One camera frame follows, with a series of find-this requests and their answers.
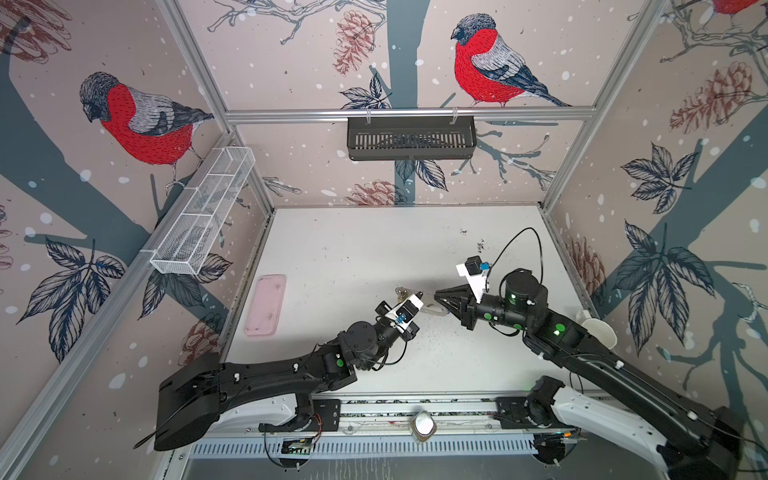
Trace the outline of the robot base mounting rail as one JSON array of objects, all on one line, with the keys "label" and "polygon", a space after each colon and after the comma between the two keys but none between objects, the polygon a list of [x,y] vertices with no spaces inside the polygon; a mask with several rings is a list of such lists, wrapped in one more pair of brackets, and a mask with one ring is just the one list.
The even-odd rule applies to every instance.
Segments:
[{"label": "robot base mounting rail", "polygon": [[311,460],[531,455],[566,458],[582,440],[557,420],[537,424],[522,396],[379,396],[319,399],[296,431],[257,421],[264,402],[240,407],[190,449],[194,460],[264,459],[281,468]]}]

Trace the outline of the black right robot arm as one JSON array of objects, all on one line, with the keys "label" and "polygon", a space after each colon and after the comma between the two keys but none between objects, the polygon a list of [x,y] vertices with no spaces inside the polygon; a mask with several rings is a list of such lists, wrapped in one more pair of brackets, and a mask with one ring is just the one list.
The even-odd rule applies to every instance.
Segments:
[{"label": "black right robot arm", "polygon": [[479,321],[510,327],[541,359],[596,385],[619,407],[564,382],[540,377],[508,421],[566,425],[594,433],[645,459],[669,479],[734,479],[743,455],[744,422],[727,407],[711,410],[626,363],[587,329],[548,306],[548,290],[516,269],[502,291],[486,290],[485,273],[435,293],[435,301],[473,329]]}]

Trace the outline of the silver metal keyring carabiner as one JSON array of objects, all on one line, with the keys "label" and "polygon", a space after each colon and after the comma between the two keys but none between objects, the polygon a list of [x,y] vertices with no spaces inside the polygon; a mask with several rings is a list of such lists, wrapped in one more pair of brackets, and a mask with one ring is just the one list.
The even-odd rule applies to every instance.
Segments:
[{"label": "silver metal keyring carabiner", "polygon": [[448,309],[437,302],[433,292],[423,292],[398,286],[395,288],[395,294],[397,296],[397,303],[404,302],[415,296],[420,303],[420,312],[423,314],[439,317],[444,317],[449,314]]}]

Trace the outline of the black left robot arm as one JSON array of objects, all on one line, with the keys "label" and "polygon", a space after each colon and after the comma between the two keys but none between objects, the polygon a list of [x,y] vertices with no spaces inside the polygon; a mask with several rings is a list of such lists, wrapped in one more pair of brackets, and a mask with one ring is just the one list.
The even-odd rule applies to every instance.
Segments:
[{"label": "black left robot arm", "polygon": [[304,356],[238,364],[222,363],[214,352],[200,355],[159,385],[156,427],[150,436],[154,449],[189,445],[225,412],[273,397],[293,395],[296,415],[309,418],[313,395],[356,382],[359,370],[380,370],[396,341],[408,343],[415,337],[414,318],[424,306],[422,296],[417,292],[393,307],[381,302],[375,322],[358,321]]}]

